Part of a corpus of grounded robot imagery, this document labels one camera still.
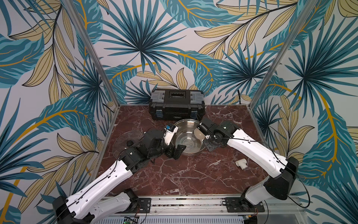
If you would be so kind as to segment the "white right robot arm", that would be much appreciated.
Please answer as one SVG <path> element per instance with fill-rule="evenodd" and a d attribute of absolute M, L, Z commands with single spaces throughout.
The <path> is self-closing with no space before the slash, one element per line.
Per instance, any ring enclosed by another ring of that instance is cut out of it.
<path fill-rule="evenodd" d="M 194 135 L 203 141 L 208 151 L 229 146 L 267 172 L 268 177 L 263 181 L 244 190 L 241 198 L 245 203 L 257 205 L 266 199 L 286 200 L 289 197 L 297 177 L 299 162 L 296 158 L 286 158 L 275 153 L 228 120 L 217 125 L 204 118 L 194 130 Z"/>

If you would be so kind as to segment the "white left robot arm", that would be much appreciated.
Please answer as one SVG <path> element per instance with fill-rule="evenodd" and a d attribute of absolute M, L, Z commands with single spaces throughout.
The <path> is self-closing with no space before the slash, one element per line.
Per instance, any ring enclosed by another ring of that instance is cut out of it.
<path fill-rule="evenodd" d="M 186 146 L 172 144 L 175 133 L 176 130 L 154 129 L 128 139 L 115 162 L 102 175 L 77 193 L 53 201 L 54 223 L 95 224 L 117 212 L 137 209 L 139 198 L 131 189 L 125 189 L 112 199 L 104 199 L 104 196 L 162 155 L 179 159 Z"/>

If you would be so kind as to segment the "beige plastic ladle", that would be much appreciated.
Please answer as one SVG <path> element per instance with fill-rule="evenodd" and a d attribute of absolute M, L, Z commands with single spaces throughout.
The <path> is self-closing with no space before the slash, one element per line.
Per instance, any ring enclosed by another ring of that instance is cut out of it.
<path fill-rule="evenodd" d="M 208 133 L 208 131 L 205 128 L 202 128 L 202 129 L 196 128 L 194 130 L 195 137 L 201 141 L 206 139 L 207 133 Z"/>

